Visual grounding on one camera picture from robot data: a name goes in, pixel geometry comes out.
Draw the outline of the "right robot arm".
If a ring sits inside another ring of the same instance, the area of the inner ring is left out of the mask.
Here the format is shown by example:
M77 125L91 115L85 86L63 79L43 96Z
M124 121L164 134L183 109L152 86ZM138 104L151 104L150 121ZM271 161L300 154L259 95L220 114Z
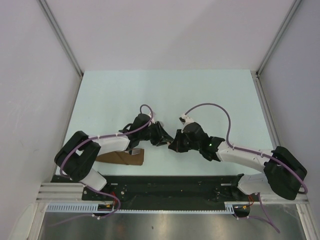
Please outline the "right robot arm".
M241 173L231 184L230 194L237 201L256 193L275 193L293 201L307 175L307 170L284 147L263 151L231 147L224 138L209 136L196 122L178 129L168 148L177 153L197 151L210 162L235 163L258 171L252 175Z

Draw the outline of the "silver metal fork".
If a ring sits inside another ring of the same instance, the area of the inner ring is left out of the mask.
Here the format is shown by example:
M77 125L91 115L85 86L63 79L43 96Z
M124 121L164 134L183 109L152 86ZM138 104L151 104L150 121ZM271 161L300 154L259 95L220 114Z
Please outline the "silver metal fork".
M128 150L128 151L125 151L127 154L130 154L130 155L138 155L140 154L141 150L139 148L137 149L131 149L131 150Z

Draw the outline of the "brown cloth napkin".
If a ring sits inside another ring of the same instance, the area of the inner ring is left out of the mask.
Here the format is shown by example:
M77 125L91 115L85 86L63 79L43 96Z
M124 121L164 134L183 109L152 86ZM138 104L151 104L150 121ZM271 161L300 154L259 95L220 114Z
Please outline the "brown cloth napkin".
M118 164L127 166L141 166L144 163L145 150L140 149L140 154L130 155L125 151L113 151L96 157L100 163Z

